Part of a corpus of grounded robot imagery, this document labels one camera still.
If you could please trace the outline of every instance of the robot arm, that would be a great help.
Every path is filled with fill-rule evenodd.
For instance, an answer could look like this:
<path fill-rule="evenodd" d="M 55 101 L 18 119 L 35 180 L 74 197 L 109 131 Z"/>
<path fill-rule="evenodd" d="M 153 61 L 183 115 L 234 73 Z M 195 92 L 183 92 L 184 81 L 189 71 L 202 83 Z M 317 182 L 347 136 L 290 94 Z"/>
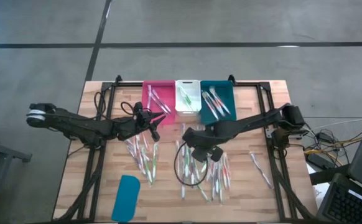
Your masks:
<path fill-rule="evenodd" d="M 133 116 L 102 121 L 71 113 L 51 103 L 33 103 L 29 108 L 26 119 L 29 126 L 55 129 L 69 139 L 78 138 L 84 145 L 95 148 L 102 146 L 105 140 L 118 138 L 124 141 L 147 129 L 151 131 L 153 140 L 158 141 L 160 136 L 156 127 L 165 118 L 163 113 L 143 110 L 141 102 L 134 105 Z"/>
<path fill-rule="evenodd" d="M 235 138 L 239 133 L 278 124 L 280 129 L 274 131 L 274 139 L 281 139 L 281 144 L 287 144 L 288 135 L 293 130 L 302 128 L 305 124 L 298 106 L 285 104 L 278 109 L 269 110 L 237 121 L 218 121 L 206 126 L 204 131 L 188 128 L 182 139 L 188 147 L 194 147 L 192 157 L 203 162 L 208 156 L 213 161 L 220 160 L 223 150 L 217 145 L 226 143 Z"/>

